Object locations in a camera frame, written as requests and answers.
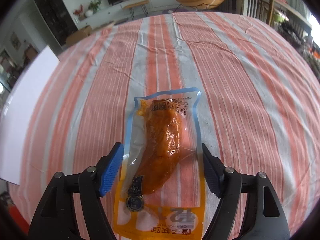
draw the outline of wooden stool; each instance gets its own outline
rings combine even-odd
[[[141,9],[144,12],[145,16],[148,15],[147,7],[146,7],[146,4],[148,4],[148,3],[149,3],[149,0],[143,0],[141,2],[128,4],[128,5],[123,7],[123,10],[124,9],[129,9],[131,18],[133,20],[133,18],[134,18],[134,9],[133,8],[136,7],[136,6],[141,6]]]

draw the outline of white vase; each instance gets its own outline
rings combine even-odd
[[[92,10],[87,10],[87,11],[85,12],[85,16],[86,16],[86,17],[90,17],[92,14],[93,14],[93,11],[92,11]]]

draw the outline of packaged chicken breast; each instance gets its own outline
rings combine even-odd
[[[130,239],[201,239],[205,189],[197,88],[134,98],[113,229]]]

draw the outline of round black badge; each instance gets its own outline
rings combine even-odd
[[[126,198],[125,204],[130,211],[138,212],[143,209],[144,201],[141,195],[132,195]]]

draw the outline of orange meat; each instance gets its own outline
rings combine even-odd
[[[179,162],[181,117],[168,103],[172,105],[170,100],[155,100],[145,113],[147,145],[135,174],[143,175],[143,195],[161,188]]]

